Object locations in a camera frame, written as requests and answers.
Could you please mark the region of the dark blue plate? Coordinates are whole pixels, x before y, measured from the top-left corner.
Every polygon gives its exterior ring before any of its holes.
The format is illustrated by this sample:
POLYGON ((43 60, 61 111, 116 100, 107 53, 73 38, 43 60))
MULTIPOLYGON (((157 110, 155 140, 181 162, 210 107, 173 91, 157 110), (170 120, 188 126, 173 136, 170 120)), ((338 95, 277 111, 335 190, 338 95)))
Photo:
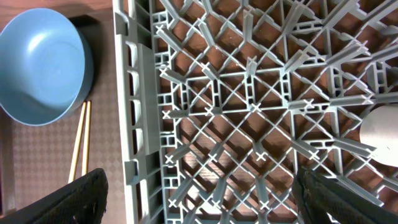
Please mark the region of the dark blue plate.
POLYGON ((15 121, 44 126, 72 114, 94 77, 85 36, 63 14, 35 8, 1 32, 1 107, 15 121))

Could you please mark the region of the green cup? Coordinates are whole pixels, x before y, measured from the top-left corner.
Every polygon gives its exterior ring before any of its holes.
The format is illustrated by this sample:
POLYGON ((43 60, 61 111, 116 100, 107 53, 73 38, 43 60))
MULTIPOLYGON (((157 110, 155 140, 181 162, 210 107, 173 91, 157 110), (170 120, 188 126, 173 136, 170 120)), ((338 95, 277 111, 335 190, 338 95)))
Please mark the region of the green cup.
POLYGON ((371 156, 375 161, 397 167, 397 105, 372 110, 363 119, 359 138, 376 148, 371 156))

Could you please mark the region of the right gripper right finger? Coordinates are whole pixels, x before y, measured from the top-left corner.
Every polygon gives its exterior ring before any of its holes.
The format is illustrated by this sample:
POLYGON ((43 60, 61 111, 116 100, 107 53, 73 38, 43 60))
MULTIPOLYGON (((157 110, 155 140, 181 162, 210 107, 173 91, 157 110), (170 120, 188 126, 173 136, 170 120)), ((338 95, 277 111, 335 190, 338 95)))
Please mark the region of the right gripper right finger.
POLYGON ((312 170, 301 167, 292 193, 304 223, 397 223, 397 215, 312 170))

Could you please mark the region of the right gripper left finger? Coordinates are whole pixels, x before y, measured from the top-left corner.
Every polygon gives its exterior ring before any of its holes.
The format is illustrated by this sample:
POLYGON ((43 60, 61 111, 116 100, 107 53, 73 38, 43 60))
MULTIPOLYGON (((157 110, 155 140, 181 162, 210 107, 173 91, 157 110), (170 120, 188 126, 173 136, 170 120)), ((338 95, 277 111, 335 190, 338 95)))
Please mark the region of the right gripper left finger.
POLYGON ((102 168, 1 219, 7 223, 101 223, 106 212, 108 180, 102 168))

